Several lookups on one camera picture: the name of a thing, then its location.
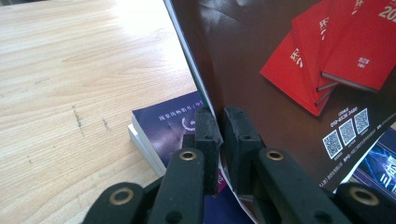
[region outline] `qr code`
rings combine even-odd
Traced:
[[[344,142],[344,146],[348,145],[356,137],[355,129],[353,128],[352,119],[349,119],[345,123],[343,123],[339,127],[339,130],[340,130],[341,138],[343,139]]]
[[[367,115],[367,108],[363,109],[357,115],[355,115],[355,124],[356,124],[356,131],[358,133],[363,132],[366,128],[369,127],[369,117]]]
[[[329,153],[330,159],[334,158],[343,149],[336,130],[323,138],[323,144],[326,147],[327,153]]]

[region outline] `red booklet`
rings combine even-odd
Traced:
[[[323,68],[332,50],[344,34],[344,29],[353,16],[359,13],[366,1],[373,0],[332,0],[327,9],[328,22],[325,36],[319,47],[319,67]]]
[[[326,35],[331,3],[332,0],[323,0],[291,21],[295,43],[301,50],[303,62],[306,64],[303,68],[304,73],[310,77],[315,87],[313,94],[318,99],[337,84],[320,75],[318,59],[320,44]]]
[[[283,39],[260,73],[296,103],[318,116],[329,95],[315,105],[314,88],[303,74],[304,63],[294,43],[292,32]]]
[[[322,75],[366,91],[379,91],[396,64],[396,3],[366,0],[344,29]]]

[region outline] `printed number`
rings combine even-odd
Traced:
[[[396,8],[393,9],[390,6],[387,6],[385,7],[385,11],[379,13],[378,16],[396,22]]]

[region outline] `screw hole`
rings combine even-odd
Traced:
[[[282,161],[284,159],[283,154],[277,151],[268,151],[266,154],[268,159],[273,161]]]
[[[360,203],[364,203],[366,205],[376,206],[379,204],[378,198],[369,190],[353,187],[350,188],[349,194],[352,198]]]
[[[183,151],[183,152],[180,152],[179,157],[183,161],[192,161],[197,157],[197,154],[193,151]]]
[[[317,211],[314,217],[319,223],[332,223],[332,217],[325,212]]]
[[[167,223],[179,223],[182,219],[182,215],[179,212],[170,212],[166,215],[165,221]]]
[[[134,192],[128,188],[117,189],[110,195],[110,202],[114,205],[128,203],[134,197]]]

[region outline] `wood grain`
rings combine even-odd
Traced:
[[[0,7],[0,223],[79,223],[156,177],[131,110],[195,90],[163,1]]]

